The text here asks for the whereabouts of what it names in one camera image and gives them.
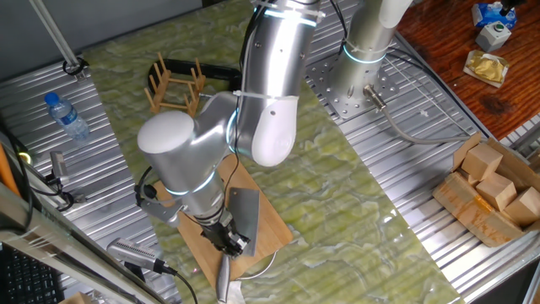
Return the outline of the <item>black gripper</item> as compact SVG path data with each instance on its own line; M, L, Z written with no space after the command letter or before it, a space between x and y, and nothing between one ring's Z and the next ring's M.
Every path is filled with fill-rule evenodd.
M201 225L202 235L212 244L231 258L239 257L250 243L246 236L238 234L235 221L230 213L225 213L211 225Z

